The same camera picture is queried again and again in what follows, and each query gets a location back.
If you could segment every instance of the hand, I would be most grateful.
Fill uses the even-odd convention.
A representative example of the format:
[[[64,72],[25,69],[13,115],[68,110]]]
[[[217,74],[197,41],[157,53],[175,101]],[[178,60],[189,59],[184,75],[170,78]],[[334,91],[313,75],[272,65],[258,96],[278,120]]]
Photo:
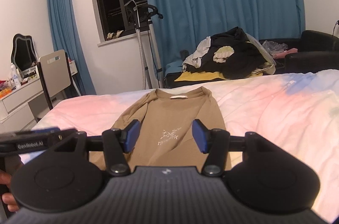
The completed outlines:
[[[10,188],[12,176],[4,171],[0,171],[0,184],[6,185]],[[18,204],[16,203],[13,195],[9,192],[2,195],[2,201],[7,205],[8,210],[15,212],[19,210]]]

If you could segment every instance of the bed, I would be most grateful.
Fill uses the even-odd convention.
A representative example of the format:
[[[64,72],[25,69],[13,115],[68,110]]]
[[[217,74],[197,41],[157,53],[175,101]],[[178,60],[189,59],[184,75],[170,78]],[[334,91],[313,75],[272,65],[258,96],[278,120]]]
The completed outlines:
[[[165,91],[179,94],[200,86],[211,90],[231,135],[255,131],[317,172],[321,189],[313,210],[333,222],[339,215],[339,70],[208,82]],[[35,129],[75,127],[89,136],[100,135],[149,91],[67,99]],[[235,153],[231,159],[234,166],[241,156]]]

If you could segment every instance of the black cable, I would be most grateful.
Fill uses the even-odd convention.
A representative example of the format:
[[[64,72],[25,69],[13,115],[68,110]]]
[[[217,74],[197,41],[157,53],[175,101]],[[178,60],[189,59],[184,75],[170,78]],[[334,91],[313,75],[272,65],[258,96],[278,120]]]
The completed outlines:
[[[147,34],[149,35],[149,42],[150,42],[150,30],[147,30]],[[159,77],[158,77],[158,70],[157,70],[157,66],[155,64],[155,61],[154,61],[154,56],[153,56],[153,51],[152,51],[152,45],[150,43],[150,52],[152,54],[152,60],[153,60],[153,64],[154,64],[154,67],[155,67],[155,71],[157,73],[157,81],[158,81],[158,86],[160,88],[160,83],[159,83]]]
[[[333,38],[333,36],[334,36],[334,30],[336,29],[336,26],[337,26],[337,25],[339,25],[339,24],[338,24],[338,21],[337,21],[336,24],[334,25],[332,38]]]

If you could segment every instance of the metal bolt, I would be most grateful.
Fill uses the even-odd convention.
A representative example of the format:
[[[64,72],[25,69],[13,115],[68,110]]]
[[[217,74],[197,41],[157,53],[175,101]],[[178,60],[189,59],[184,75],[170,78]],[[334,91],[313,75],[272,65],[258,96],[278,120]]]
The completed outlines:
[[[124,173],[128,170],[128,167],[124,164],[116,164],[111,166],[111,171],[114,173]]]
[[[205,166],[204,168],[204,172],[210,175],[218,174],[220,173],[220,171],[221,169],[216,165],[208,165],[208,166]]]

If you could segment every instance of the brown t-shirt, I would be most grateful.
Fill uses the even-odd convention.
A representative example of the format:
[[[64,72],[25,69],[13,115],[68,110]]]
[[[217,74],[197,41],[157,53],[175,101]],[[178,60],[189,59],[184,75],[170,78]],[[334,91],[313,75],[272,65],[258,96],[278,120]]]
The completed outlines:
[[[211,91],[204,87],[173,95],[154,90],[129,107],[113,128],[125,128],[132,120],[141,122],[138,141],[128,164],[135,166],[197,166],[200,171],[207,157],[192,135],[192,121],[200,119],[208,128],[225,129],[225,123]],[[91,153],[90,161],[104,169],[102,154]],[[226,169],[231,168],[228,156]]]

